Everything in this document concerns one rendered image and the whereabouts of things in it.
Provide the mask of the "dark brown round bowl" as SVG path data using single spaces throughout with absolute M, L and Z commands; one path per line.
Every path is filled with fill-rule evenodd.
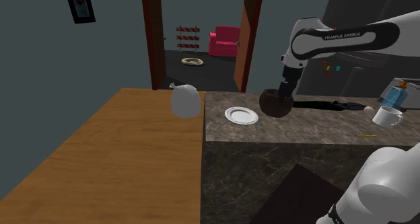
M 293 108 L 293 103 L 292 97 L 279 97 L 277 89 L 265 89 L 259 97 L 261 111 L 273 118 L 287 116 Z

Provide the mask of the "white plate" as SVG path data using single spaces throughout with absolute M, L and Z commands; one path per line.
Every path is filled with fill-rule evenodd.
M 251 125 L 258 122 L 258 114 L 245 107 L 234 106 L 225 111 L 225 117 L 235 124 Z

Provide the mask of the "brown wooden table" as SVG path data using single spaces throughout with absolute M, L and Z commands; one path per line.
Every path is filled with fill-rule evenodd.
M 200 224 L 202 114 L 123 88 L 0 200 L 0 224 Z

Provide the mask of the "blue pump bottle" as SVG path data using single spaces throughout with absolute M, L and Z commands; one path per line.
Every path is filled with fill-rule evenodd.
M 399 81 L 398 86 L 392 86 L 390 88 L 380 106 L 400 110 L 402 103 L 407 98 L 407 95 L 407 81 L 401 80 Z

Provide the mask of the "white tied bag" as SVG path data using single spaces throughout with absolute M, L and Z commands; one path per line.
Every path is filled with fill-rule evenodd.
M 197 89 L 189 84 L 170 84 L 173 89 L 171 96 L 171 111 L 180 118 L 192 118 L 201 112 L 201 98 Z

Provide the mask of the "beige round pet bed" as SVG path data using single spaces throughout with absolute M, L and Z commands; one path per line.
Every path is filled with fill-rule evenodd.
M 188 66 L 201 66 L 204 64 L 204 61 L 198 58 L 187 57 L 187 58 L 183 58 L 181 60 L 181 63 L 183 65 L 188 65 Z

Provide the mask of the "dark robot stand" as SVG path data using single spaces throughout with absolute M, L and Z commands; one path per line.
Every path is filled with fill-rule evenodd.
M 343 191 L 297 164 L 249 224 L 315 224 Z

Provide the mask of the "dark grey fridge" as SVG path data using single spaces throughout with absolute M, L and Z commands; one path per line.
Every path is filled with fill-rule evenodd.
M 336 29 L 354 28 L 417 10 L 420 0 L 328 0 L 322 21 Z M 420 57 L 337 53 L 310 60 L 297 93 L 376 98 L 395 77 L 420 79 Z

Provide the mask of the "brown wooden door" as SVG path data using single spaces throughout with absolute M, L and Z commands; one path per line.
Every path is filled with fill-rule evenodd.
M 234 70 L 234 81 L 242 93 L 247 88 L 262 2 L 263 0 L 244 0 L 240 45 Z M 157 90 L 166 77 L 162 2 L 161 0 L 142 0 L 142 6 L 151 88 Z

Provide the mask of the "white mug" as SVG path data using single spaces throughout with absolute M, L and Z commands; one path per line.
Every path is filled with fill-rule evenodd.
M 394 128 L 403 121 L 403 114 L 395 108 L 381 106 L 372 122 L 384 128 Z

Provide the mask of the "black framed wall picture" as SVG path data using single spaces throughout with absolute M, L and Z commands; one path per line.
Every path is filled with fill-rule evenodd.
M 96 21 L 91 0 L 68 0 L 75 24 L 94 23 Z

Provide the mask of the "black long utensil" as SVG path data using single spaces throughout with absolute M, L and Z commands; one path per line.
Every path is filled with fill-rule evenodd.
M 338 101 L 333 101 L 331 103 L 331 105 L 333 106 L 334 109 L 342 111 L 342 110 L 354 110 L 354 111 L 374 111 L 374 108 L 371 106 L 366 106 L 363 104 L 359 104 L 359 103 L 355 103 L 355 102 L 338 102 Z

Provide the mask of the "red white striped barrier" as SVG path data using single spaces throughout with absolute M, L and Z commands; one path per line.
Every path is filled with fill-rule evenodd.
M 176 39 L 179 41 L 177 44 L 179 51 L 182 52 L 184 49 L 191 48 L 193 49 L 193 52 L 196 53 L 199 49 L 198 41 L 200 40 L 200 37 L 198 36 L 198 33 L 201 29 L 196 26 L 193 28 L 177 26 L 176 31 L 178 33 Z

